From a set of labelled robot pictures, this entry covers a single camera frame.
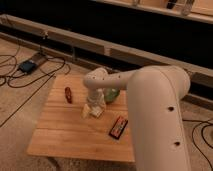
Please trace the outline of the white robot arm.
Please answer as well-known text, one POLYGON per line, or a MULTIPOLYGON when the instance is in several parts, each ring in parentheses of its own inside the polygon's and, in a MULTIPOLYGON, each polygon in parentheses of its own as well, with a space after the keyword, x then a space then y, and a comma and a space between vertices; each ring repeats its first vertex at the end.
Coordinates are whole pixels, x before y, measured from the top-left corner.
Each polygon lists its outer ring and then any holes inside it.
POLYGON ((137 171, 191 171, 180 100, 190 88, 187 72, 170 65, 109 74, 97 68, 83 77, 87 102, 99 101, 98 91, 126 91, 129 128, 137 171))

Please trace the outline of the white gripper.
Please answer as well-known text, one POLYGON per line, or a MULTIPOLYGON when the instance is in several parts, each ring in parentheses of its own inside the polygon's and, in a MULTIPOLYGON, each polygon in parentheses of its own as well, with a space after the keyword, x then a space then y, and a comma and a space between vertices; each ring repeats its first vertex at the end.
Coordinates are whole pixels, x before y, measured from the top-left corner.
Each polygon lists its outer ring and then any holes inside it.
MULTIPOLYGON (((104 100, 104 93, 102 89, 96 89, 96 90, 89 90, 88 91, 88 97, 87 97, 87 103, 94 107, 99 106, 104 112, 106 110, 106 102, 104 100)), ((81 116, 83 118, 87 118, 90 115, 91 108, 88 104, 85 104, 82 109, 81 116)))

